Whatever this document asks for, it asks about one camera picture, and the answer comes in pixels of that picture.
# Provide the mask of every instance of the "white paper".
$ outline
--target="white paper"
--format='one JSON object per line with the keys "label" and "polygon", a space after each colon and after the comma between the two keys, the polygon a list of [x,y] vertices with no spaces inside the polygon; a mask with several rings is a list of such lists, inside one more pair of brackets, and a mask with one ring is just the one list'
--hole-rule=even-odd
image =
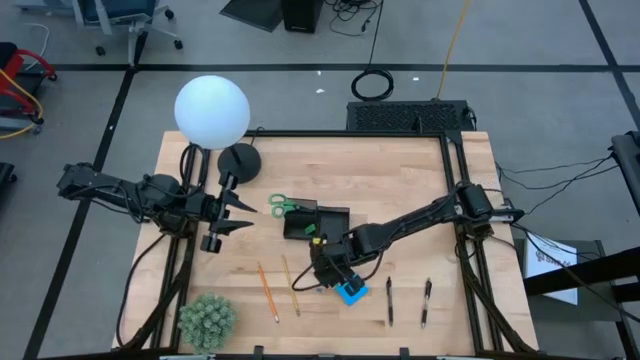
{"label": "white paper", "polygon": [[[535,244],[542,249],[542,251],[549,254],[555,260],[560,261],[564,266],[571,266],[577,263],[578,257],[576,255],[576,248],[543,238],[536,234],[528,233],[528,236],[531,241],[535,242]],[[555,261],[551,260],[545,254],[536,249],[536,247],[531,244],[531,241],[527,241],[527,246],[525,248],[525,278],[548,273],[561,268]],[[555,291],[544,295],[569,304],[578,305],[578,289]]]}

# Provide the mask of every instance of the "pen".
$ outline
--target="pen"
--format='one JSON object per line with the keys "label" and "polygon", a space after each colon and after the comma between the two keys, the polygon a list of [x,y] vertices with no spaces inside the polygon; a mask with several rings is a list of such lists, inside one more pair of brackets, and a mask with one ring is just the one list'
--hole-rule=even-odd
{"label": "pen", "polygon": [[391,300],[391,276],[387,278],[387,303],[389,304],[389,326],[393,326],[393,301]]}
{"label": "pen", "polygon": [[427,285],[424,288],[424,300],[422,302],[422,328],[427,326],[427,310],[429,298],[431,297],[431,278],[427,278]]}

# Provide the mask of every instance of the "gray floor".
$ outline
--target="gray floor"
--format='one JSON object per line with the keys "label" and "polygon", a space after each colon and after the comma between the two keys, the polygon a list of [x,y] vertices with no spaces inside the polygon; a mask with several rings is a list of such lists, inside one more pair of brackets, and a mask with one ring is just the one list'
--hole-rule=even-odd
{"label": "gray floor", "polygon": [[[362,63],[368,59],[374,27],[361,38],[328,31],[328,8],[314,35],[274,33],[217,15],[225,1],[170,1],[182,52],[152,34],[141,62],[174,64]],[[637,1],[590,1],[621,64],[640,63]],[[462,1],[389,2],[381,22],[374,62],[441,63]],[[21,47],[39,50],[38,30],[9,31],[20,22],[46,23],[52,30],[47,57],[54,63],[124,63],[126,46],[114,42],[104,58],[93,54],[99,34],[77,33],[72,19],[20,13],[0,5],[0,34]],[[359,28],[359,22],[352,26]],[[454,51],[453,63],[605,64],[577,1],[473,2]],[[172,105],[180,87],[196,72],[140,72],[124,105],[104,171],[135,180],[155,167],[162,133],[175,130]],[[251,127],[342,129],[350,83],[356,72],[227,72],[252,107]],[[435,95],[439,73],[394,72],[390,100]],[[68,233],[75,204],[56,197],[65,163],[92,161],[118,88],[121,72],[64,72],[42,94],[47,126],[39,136],[0,141],[0,161],[15,162],[21,181],[0,212],[0,348],[3,358],[22,356],[51,274]],[[640,92],[640,74],[625,74]],[[363,92],[384,84],[365,79]],[[488,131],[497,161],[528,168],[591,160],[607,154],[611,136],[635,129],[616,83],[608,73],[450,73],[443,98],[465,99],[479,129]],[[529,184],[565,179],[522,176]],[[530,209],[550,192],[528,192],[505,183],[506,193]],[[528,216],[524,224],[551,238],[601,239],[609,252],[638,246],[640,219],[618,171],[573,184]],[[78,249],[43,344],[41,356],[108,350],[138,228],[125,216],[91,207]],[[640,307],[627,307],[640,313]],[[606,358],[622,354],[610,324],[535,321],[543,349],[553,354]]]}

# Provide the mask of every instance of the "wooden table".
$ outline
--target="wooden table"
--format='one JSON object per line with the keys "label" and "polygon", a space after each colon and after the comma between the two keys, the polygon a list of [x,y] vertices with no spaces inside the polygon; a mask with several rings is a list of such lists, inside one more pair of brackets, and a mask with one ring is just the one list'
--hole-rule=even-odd
{"label": "wooden table", "polygon": [[[499,189],[488,135],[464,133],[463,138],[471,180],[485,188]],[[156,173],[179,178],[180,153],[186,145],[187,140],[179,132],[165,133]],[[187,302],[214,292],[229,298],[238,313],[235,333],[219,353],[252,353],[255,345],[263,345],[267,354],[396,355],[400,347],[409,347],[412,355],[473,354],[451,224],[432,227],[395,243],[385,252],[377,275],[368,281],[369,294],[354,306],[345,305],[331,289],[297,293],[302,312],[297,317],[281,255],[286,255],[295,277],[309,265],[309,248],[304,241],[282,238],[283,220],[272,218],[267,204],[269,194],[283,193],[317,199],[325,206],[349,207],[351,226],[386,222],[447,193],[437,139],[260,137],[255,146],[262,156],[262,170],[256,179],[238,186],[236,192],[258,213],[231,213],[232,219],[255,225],[223,239],[220,254],[197,250],[194,258]],[[455,152],[451,149],[455,169]],[[211,194],[219,192],[218,153],[212,154],[206,186]],[[494,206],[501,204],[500,193],[489,196]],[[497,237],[512,241],[507,225],[493,227]],[[157,237],[154,225],[143,225],[135,256]],[[124,339],[133,335],[158,301],[168,246],[169,241],[165,240],[147,255],[133,277],[121,327]],[[485,252],[498,308],[522,338],[537,348],[514,250],[487,240]],[[274,322],[269,310],[257,271],[258,261],[271,287],[280,324]],[[355,270],[366,275],[373,266],[374,262]],[[393,280],[393,327],[387,323],[387,276]],[[433,292],[428,324],[423,330],[420,312],[427,277],[433,281]],[[299,286],[314,282],[313,276],[307,275]],[[479,302],[478,308],[484,346],[490,349],[486,313]],[[173,312],[172,305],[163,345],[169,343]],[[180,350],[192,351],[185,345]]]}

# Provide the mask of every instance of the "small succulent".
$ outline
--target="small succulent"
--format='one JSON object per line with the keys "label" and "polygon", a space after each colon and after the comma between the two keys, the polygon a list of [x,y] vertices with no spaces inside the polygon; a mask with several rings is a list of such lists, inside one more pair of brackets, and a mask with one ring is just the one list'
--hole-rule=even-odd
{"label": "small succulent", "polygon": [[235,321],[236,313],[228,299],[206,294],[180,308],[178,327],[183,332],[182,341],[204,355],[224,346]]}

